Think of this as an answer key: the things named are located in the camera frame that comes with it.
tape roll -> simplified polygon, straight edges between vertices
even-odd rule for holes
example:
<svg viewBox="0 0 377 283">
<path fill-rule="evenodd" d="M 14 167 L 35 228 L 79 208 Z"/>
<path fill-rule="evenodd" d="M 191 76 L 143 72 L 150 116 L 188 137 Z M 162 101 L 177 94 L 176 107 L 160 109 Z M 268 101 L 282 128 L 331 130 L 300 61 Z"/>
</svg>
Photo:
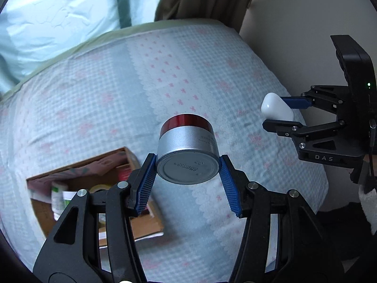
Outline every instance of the tape roll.
<svg viewBox="0 0 377 283">
<path fill-rule="evenodd" d="M 94 194 L 95 192 L 98 192 L 98 191 L 107 191 L 108 189 L 110 189 L 111 186 L 110 185 L 106 185 L 106 184 L 98 184 L 98 185 L 95 185 L 93 186 L 89 192 L 91 194 Z"/>
</svg>

bed sheet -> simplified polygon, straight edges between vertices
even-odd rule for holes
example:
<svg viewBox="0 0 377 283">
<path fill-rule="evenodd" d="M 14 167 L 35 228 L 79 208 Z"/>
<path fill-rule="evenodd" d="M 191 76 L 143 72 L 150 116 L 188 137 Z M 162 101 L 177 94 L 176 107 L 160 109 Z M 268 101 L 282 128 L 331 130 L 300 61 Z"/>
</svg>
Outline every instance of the bed sheet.
<svg viewBox="0 0 377 283">
<path fill-rule="evenodd" d="M 234 30 L 205 22 L 110 32 L 117 36 L 65 56 L 0 103 L 0 228 L 27 267 L 45 238 L 25 179 L 122 146 L 143 162 L 162 124 L 181 113 L 208 119 L 220 154 L 250 181 L 295 188 L 318 210 L 323 166 L 299 161 L 290 139 L 262 128 L 264 95 L 288 92 Z M 295 120 L 303 122 L 299 111 Z M 227 281 L 245 219 L 231 213 L 219 177 L 191 186 L 157 177 L 152 194 L 165 235 L 137 243 L 148 280 Z M 276 231 L 273 217 L 267 264 Z"/>
</svg>

cardboard box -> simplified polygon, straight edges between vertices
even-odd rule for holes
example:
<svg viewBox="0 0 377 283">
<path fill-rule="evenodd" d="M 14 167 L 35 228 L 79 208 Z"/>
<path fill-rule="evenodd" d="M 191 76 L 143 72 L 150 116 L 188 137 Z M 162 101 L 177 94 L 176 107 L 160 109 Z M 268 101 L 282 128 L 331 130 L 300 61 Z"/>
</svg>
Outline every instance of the cardboard box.
<svg viewBox="0 0 377 283">
<path fill-rule="evenodd" d="M 46 198 L 41 199 L 42 201 L 36 198 L 41 195 L 48 197 L 52 181 L 66 183 L 69 191 L 78 191 L 82 188 L 89 191 L 98 184 L 112 186 L 118 183 L 119 177 L 124 175 L 119 171 L 124 171 L 126 167 L 134 170 L 140 168 L 140 165 L 135 155 L 128 148 L 123 147 L 27 179 L 28 188 L 35 194 L 31 199 L 34 213 L 46 237 L 56 221 L 53 218 L 51 204 L 46 202 Z M 131 219 L 131 226 L 135 240 L 163 235 L 161 213 L 152 199 L 148 201 L 145 212 Z M 105 227 L 99 229 L 99 245 L 101 248 L 107 245 Z"/>
</svg>

screw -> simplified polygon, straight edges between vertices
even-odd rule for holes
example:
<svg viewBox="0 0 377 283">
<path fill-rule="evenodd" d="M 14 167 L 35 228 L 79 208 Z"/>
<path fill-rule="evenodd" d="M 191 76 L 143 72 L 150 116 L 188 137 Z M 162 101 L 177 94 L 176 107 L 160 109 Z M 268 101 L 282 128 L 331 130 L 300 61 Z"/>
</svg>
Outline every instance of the screw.
<svg viewBox="0 0 377 283">
<path fill-rule="evenodd" d="M 256 182 L 249 182 L 247 184 L 247 187 L 249 187 L 250 189 L 257 189 L 259 187 L 259 185 Z"/>
<path fill-rule="evenodd" d="M 126 188 L 128 186 L 128 182 L 127 181 L 120 181 L 118 183 L 118 187 L 119 188 Z"/>
<path fill-rule="evenodd" d="M 87 193 L 86 189 L 81 189 L 81 190 L 79 190 L 79 191 L 77 192 L 77 195 L 78 195 L 79 197 L 84 197 L 84 196 L 86 195 L 86 193 Z"/>
<path fill-rule="evenodd" d="M 297 198 L 299 195 L 299 192 L 295 189 L 289 191 L 289 196 L 291 196 L 292 198 Z"/>
</svg>

mattress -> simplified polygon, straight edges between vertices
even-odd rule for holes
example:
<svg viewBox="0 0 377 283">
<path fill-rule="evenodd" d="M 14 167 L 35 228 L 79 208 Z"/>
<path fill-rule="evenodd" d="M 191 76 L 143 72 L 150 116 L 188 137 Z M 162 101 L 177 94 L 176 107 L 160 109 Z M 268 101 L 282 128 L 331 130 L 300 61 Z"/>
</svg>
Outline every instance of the mattress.
<svg viewBox="0 0 377 283">
<path fill-rule="evenodd" d="M 156 153 L 162 124 L 181 113 L 208 119 L 220 154 L 250 181 L 271 191 L 297 189 L 316 212 L 328 189 L 324 168 L 299 161 L 290 139 L 263 130 L 268 92 L 289 96 L 240 36 L 213 20 L 144 24 L 65 52 L 0 103 L 1 230 L 32 269 L 45 238 L 25 179 L 122 146 L 143 162 Z M 299 111 L 295 120 L 303 123 Z M 219 176 L 190 186 L 157 177 L 152 195 L 165 235 L 137 242 L 148 280 L 227 281 L 245 219 L 231 213 Z"/>
</svg>

